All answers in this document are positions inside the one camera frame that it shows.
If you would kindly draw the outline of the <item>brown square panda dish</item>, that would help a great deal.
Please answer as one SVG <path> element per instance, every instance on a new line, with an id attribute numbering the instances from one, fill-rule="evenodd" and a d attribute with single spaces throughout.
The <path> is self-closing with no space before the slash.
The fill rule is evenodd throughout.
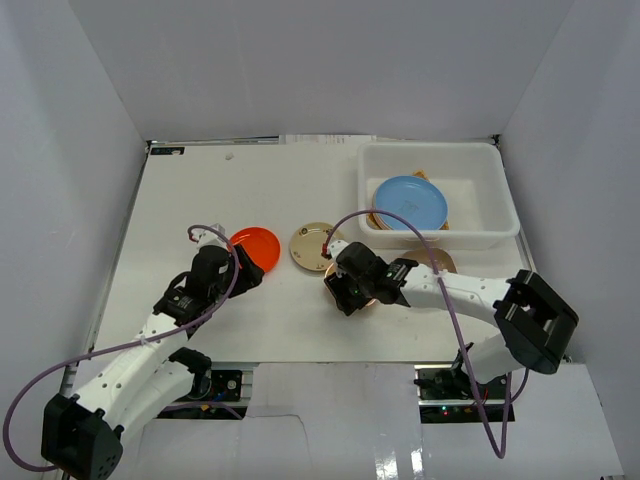
<path id="1" fill-rule="evenodd" d="M 407 260 L 414 260 L 419 264 L 427 265 L 430 268 L 436 265 L 439 271 L 447 271 L 450 273 L 456 273 L 457 267 L 450 256 L 450 254 L 439 248 L 432 248 L 427 251 L 424 248 L 417 250 L 410 250 L 401 255 L 401 258 Z"/>

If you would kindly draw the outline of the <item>yellow square panda dish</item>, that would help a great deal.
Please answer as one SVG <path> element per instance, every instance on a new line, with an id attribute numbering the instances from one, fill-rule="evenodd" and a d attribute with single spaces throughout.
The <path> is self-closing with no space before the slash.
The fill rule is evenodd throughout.
<path id="1" fill-rule="evenodd" d="M 330 263 L 329 266 L 327 267 L 327 269 L 325 270 L 324 273 L 324 279 L 327 279 L 328 277 L 330 277 L 332 274 L 335 273 L 335 265 L 333 263 Z M 366 304 L 365 307 L 371 307 L 372 305 L 374 305 L 377 302 L 376 299 L 370 299 Z"/>

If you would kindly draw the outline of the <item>pink round plate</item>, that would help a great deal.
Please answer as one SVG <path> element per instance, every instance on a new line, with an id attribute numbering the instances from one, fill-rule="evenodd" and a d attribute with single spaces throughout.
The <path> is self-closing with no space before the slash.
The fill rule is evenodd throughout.
<path id="1" fill-rule="evenodd" d="M 368 214 L 367 220 L 370 227 L 376 230 L 393 231 L 393 227 L 389 224 L 389 222 L 394 220 L 394 217 L 389 217 L 386 214 L 380 214 L 376 212 L 378 208 L 378 205 L 376 203 L 376 194 L 373 194 L 371 198 L 371 208 L 374 209 L 374 212 Z"/>

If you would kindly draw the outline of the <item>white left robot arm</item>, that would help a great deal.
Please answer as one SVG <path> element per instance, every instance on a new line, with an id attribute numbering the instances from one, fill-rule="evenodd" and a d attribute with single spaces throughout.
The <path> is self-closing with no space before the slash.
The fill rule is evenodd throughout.
<path id="1" fill-rule="evenodd" d="M 41 454 L 76 479 L 106 479 L 125 443 L 176 400 L 201 401 L 215 394 L 212 361 L 187 348 L 198 318 L 224 296 L 257 287 L 263 270 L 243 247 L 198 250 L 189 271 L 175 277 L 136 335 L 71 396 L 45 406 Z"/>

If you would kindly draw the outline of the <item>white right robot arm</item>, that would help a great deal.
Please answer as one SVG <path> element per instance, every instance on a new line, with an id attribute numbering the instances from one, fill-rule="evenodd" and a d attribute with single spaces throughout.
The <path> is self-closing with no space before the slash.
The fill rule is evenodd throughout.
<path id="1" fill-rule="evenodd" d="M 557 372 L 579 316 L 536 272 L 483 278 L 435 272 L 415 260 L 385 262 L 360 242 L 337 240 L 325 250 L 335 271 L 325 284 L 350 316 L 371 300 L 413 309 L 439 309 L 485 322 L 496 335 L 460 349 L 453 390 L 472 399 L 489 382 L 513 371 Z"/>

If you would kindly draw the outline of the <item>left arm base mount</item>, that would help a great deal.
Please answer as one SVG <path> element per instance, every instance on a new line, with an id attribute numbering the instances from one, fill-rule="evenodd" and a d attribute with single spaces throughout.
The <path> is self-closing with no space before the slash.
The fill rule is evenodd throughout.
<path id="1" fill-rule="evenodd" d="M 228 413 L 222 404 L 230 406 L 240 402 L 242 396 L 243 372 L 237 369 L 211 370 L 196 374 L 190 391 L 180 397 L 168 411 L 195 409 L 203 414 Z"/>

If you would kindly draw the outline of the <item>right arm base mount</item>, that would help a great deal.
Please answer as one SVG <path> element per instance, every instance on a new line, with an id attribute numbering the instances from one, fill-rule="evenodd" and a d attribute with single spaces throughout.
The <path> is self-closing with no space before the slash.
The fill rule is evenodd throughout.
<path id="1" fill-rule="evenodd" d="M 452 364 L 414 367 L 414 385 L 423 425 L 481 423 L 480 405 L 484 407 L 490 423 L 503 420 L 507 376 L 478 384 L 480 401 L 477 401 L 462 366 L 462 357 L 458 353 Z"/>

